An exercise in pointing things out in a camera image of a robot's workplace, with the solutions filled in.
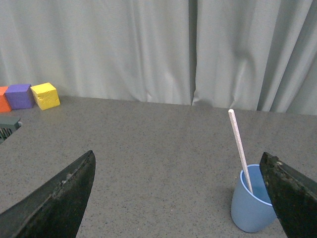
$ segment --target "speckled table surface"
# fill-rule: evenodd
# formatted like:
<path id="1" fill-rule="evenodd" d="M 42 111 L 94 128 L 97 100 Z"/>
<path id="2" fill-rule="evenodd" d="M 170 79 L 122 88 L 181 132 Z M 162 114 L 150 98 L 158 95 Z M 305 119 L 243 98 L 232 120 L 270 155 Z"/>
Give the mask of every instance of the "speckled table surface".
<path id="1" fill-rule="evenodd" d="M 241 171 L 227 109 L 61 97 L 15 110 L 0 145 L 0 212 L 92 149 L 96 176 L 79 238 L 283 238 L 231 220 Z M 267 151 L 317 180 L 317 117 L 236 110 L 248 164 Z"/>

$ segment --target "foam block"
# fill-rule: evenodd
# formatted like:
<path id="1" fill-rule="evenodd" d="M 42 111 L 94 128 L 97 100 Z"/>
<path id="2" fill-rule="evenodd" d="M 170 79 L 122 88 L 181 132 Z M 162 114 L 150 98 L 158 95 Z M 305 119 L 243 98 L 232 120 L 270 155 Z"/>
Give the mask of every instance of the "foam block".
<path id="1" fill-rule="evenodd" d="M 35 104 L 31 84 L 10 85 L 5 92 L 5 96 L 12 109 L 32 108 Z"/>
<path id="2" fill-rule="evenodd" d="M 57 90 L 50 83 L 32 86 L 31 90 L 40 109 L 45 110 L 60 105 Z"/>
<path id="3" fill-rule="evenodd" d="M 8 87 L 0 87 L 0 113 L 11 112 L 11 106 L 4 94 L 7 89 Z"/>

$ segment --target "white curtain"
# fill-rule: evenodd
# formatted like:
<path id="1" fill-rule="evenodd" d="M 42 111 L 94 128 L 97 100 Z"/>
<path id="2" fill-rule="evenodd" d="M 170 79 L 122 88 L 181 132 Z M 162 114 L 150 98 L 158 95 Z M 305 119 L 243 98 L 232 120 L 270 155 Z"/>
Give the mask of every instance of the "white curtain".
<path id="1" fill-rule="evenodd" d="M 1 0 L 1 84 L 191 104 L 188 12 L 173 0 Z"/>
<path id="2" fill-rule="evenodd" d="M 0 0 L 0 86 L 317 115 L 317 0 Z"/>

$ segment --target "plastic cup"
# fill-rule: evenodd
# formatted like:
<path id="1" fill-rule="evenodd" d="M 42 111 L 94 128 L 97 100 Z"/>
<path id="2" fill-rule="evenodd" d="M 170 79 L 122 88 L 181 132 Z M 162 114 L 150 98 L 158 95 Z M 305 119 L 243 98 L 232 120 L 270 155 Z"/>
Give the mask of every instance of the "plastic cup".
<path id="1" fill-rule="evenodd" d="M 271 224 L 276 214 L 261 175 L 259 165 L 248 165 L 253 194 L 247 187 L 243 170 L 240 173 L 231 204 L 231 217 L 238 228 L 254 233 Z"/>

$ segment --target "white stick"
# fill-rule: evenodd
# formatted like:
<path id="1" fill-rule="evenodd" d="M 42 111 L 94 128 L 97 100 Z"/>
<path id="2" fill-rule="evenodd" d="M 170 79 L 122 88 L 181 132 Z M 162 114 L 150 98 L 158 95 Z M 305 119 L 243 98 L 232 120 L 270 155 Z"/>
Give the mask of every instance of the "white stick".
<path id="1" fill-rule="evenodd" d="M 242 163 L 243 172 L 244 172 L 244 175 L 245 175 L 246 180 L 247 180 L 249 191 L 253 194 L 251 180 L 250 180 L 249 171 L 248 171 L 248 167 L 247 167 L 246 157 L 244 156 L 244 151 L 243 151 L 243 146 L 242 146 L 242 142 L 241 142 L 241 138 L 240 138 L 240 133 L 239 133 L 236 115 L 234 114 L 233 109 L 230 109 L 228 111 L 228 113 L 229 113 L 232 129 L 233 129 L 234 137 L 236 138 L 236 143 L 237 143 L 237 147 L 238 147 L 238 151 L 239 151 L 239 155 L 240 155 L 240 160 Z"/>

